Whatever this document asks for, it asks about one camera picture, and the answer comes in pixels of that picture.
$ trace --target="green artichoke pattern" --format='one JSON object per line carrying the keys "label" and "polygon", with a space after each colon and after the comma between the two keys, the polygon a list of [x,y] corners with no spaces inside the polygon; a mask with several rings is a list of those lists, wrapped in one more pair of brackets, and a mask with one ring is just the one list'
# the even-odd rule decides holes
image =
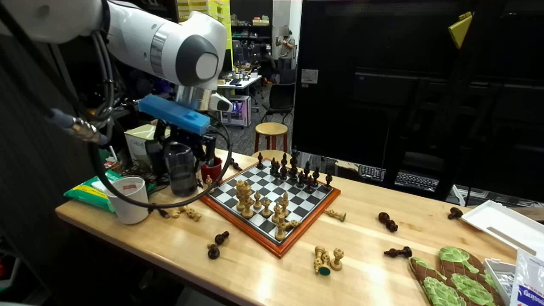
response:
{"label": "green artichoke pattern", "polygon": [[444,275],[442,275],[440,272],[436,271],[433,267],[431,267],[429,264],[427,264],[425,261],[423,261],[423,259],[419,258],[419,257],[412,257],[412,259],[420,266],[424,267],[424,268],[427,268],[429,270],[433,270],[436,272],[436,274],[438,274],[438,276],[440,276],[443,280],[446,280],[446,277]]}
{"label": "green artichoke pattern", "polygon": [[425,293],[433,306],[466,306],[465,300],[455,290],[436,278],[426,277],[423,280]]}
{"label": "green artichoke pattern", "polygon": [[472,273],[480,272],[467,261],[471,256],[466,251],[461,249],[455,247],[443,247],[440,249],[438,257],[445,261],[460,262]]}
{"label": "green artichoke pattern", "polygon": [[493,296],[477,281],[471,280],[468,276],[453,273],[451,278],[453,284],[466,295],[472,302],[478,305],[495,306]]}
{"label": "green artichoke pattern", "polygon": [[491,275],[489,275],[487,269],[484,270],[484,274],[480,274],[484,279],[485,279],[485,282],[493,287],[495,290],[497,290],[497,285],[495,285],[495,281],[493,280],[493,277]]}

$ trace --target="chessboard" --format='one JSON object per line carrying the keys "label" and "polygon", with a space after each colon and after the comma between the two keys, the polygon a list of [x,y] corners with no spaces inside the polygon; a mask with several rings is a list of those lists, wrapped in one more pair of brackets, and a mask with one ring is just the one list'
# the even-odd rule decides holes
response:
{"label": "chessboard", "polygon": [[[263,160],[262,164],[264,165],[263,169],[258,169],[256,163],[238,174],[223,180],[220,187],[217,187],[207,196],[202,197],[201,200],[264,246],[268,251],[272,252],[278,258],[282,258],[312,223],[317,220],[327,206],[340,194],[340,190],[332,186],[331,188],[327,188],[325,184],[318,181],[316,188],[312,188],[311,192],[306,192],[304,191],[304,187],[296,186],[296,179],[293,180],[287,177],[286,180],[281,180],[279,177],[270,175],[270,160]],[[285,239],[278,241],[275,238],[277,226],[272,221],[273,215],[268,218],[263,217],[262,211],[264,207],[255,209],[251,206],[251,210],[255,212],[253,217],[250,219],[242,217],[242,212],[236,209],[236,205],[238,204],[236,197],[237,181],[247,181],[249,183],[252,190],[252,199],[256,191],[259,191],[261,194],[261,202],[265,197],[268,198],[270,200],[270,210],[273,210],[274,205],[287,192],[289,199],[287,210],[289,214],[285,218],[286,222],[300,221],[300,225],[296,228],[288,229]]]}

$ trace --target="white label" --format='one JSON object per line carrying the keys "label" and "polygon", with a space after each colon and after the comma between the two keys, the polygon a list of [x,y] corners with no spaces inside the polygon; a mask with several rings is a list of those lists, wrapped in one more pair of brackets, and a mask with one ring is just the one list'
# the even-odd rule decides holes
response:
{"label": "white label", "polygon": [[317,84],[317,69],[303,69],[301,83]]}

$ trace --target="red cup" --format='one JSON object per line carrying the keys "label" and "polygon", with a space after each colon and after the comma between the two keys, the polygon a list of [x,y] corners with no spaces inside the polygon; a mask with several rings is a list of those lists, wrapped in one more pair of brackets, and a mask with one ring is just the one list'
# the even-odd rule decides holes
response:
{"label": "red cup", "polygon": [[200,166],[200,174],[202,174],[202,181],[206,183],[206,178],[209,177],[212,179],[212,181],[215,181],[217,177],[219,177],[219,174],[221,174],[221,165],[222,160],[218,157],[213,158],[213,164],[215,166],[208,167],[208,165],[203,164]]}

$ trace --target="keyboard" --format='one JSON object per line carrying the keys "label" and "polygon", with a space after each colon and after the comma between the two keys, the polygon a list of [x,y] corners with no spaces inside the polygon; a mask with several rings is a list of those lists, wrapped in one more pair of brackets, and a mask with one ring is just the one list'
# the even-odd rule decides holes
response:
{"label": "keyboard", "polygon": [[[363,178],[381,182],[384,180],[385,170],[361,164],[359,165],[359,175]],[[395,185],[434,191],[438,185],[438,180],[415,174],[399,172],[397,178],[395,179]]]}

